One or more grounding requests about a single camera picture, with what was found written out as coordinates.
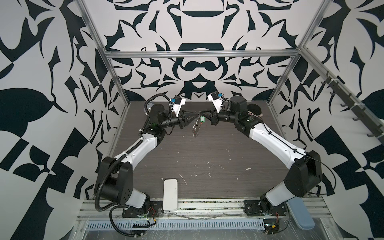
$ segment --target metal vent grille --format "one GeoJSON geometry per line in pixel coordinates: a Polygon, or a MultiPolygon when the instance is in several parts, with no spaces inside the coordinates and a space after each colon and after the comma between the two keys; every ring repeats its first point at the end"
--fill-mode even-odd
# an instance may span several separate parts
{"type": "MultiPolygon", "coordinates": [[[[131,230],[132,224],[146,225],[143,220],[119,220],[115,221],[117,227],[131,230]]],[[[113,229],[109,221],[89,221],[87,230],[113,229]]],[[[146,230],[147,228],[135,228],[134,230],[146,230]]],[[[209,230],[209,229],[254,229],[265,230],[262,219],[196,219],[196,220],[158,220],[151,230],[209,230]]]]}

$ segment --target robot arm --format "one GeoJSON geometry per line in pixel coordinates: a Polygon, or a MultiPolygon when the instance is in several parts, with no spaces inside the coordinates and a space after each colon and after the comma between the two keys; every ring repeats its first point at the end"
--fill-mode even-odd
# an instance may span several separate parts
{"type": "Polygon", "coordinates": [[[215,109],[200,114],[210,120],[212,125],[220,121],[234,123],[237,130],[259,142],[289,169],[283,182],[261,196],[262,212],[268,213],[295,196],[303,197],[322,181],[320,156],[315,151],[308,153],[291,144],[273,132],[260,117],[249,114],[250,108],[243,97],[231,97],[228,110],[222,109],[224,98],[217,91],[210,94],[208,99],[213,102],[215,109]]]}
{"type": "MultiPolygon", "coordinates": [[[[146,213],[148,209],[146,202],[149,204],[149,196],[133,187],[133,170],[151,150],[161,143],[166,134],[166,127],[178,125],[182,129],[198,116],[195,112],[180,110],[185,104],[184,98],[175,96],[169,101],[170,109],[174,114],[166,113],[161,104],[153,105],[147,113],[148,117],[143,129],[140,130],[140,138],[116,157],[103,159],[94,188],[98,200],[103,197],[114,204],[136,208],[138,214],[146,213]],[[112,174],[117,172],[118,177],[113,177],[112,174]]],[[[98,200],[95,200],[95,208],[99,211],[105,210],[98,206],[98,200]]]]}

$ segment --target white paint stain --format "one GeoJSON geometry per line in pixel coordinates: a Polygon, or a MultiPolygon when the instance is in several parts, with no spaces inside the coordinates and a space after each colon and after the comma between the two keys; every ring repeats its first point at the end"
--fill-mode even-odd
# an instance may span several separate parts
{"type": "Polygon", "coordinates": [[[185,181],[185,179],[183,178],[183,176],[180,175],[180,177],[184,180],[185,184],[188,186],[187,182],[185,181]]]}

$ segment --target white rectangular block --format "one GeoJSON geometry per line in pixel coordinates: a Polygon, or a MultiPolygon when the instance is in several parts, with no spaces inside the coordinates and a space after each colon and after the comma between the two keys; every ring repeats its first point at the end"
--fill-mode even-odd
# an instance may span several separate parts
{"type": "Polygon", "coordinates": [[[177,180],[164,180],[163,210],[165,212],[177,211],[177,180]]]}

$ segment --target patterned backdrop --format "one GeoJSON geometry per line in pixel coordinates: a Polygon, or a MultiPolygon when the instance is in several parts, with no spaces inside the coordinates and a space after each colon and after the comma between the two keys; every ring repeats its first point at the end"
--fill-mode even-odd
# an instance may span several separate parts
{"type": "MultiPolygon", "coordinates": [[[[320,0],[85,0],[109,51],[295,49],[320,0]]],[[[289,57],[114,59],[129,100],[268,100],[289,57]]]]}
{"type": "MultiPolygon", "coordinates": [[[[335,0],[309,50],[379,118],[384,119],[384,3],[335,0]]],[[[315,150],[334,170],[312,191],[324,200],[344,237],[384,237],[384,146],[372,137],[323,79],[301,58],[274,102],[286,137],[315,150]]]]}
{"type": "Polygon", "coordinates": [[[1,239],[67,239],[124,103],[72,0],[0,19],[1,239]]]}
{"type": "Polygon", "coordinates": [[[85,2],[107,50],[160,51],[295,48],[321,0],[85,2]]]}
{"type": "Polygon", "coordinates": [[[226,98],[267,100],[289,57],[114,59],[128,99],[144,101],[156,93],[205,101],[218,90],[226,98]]]}

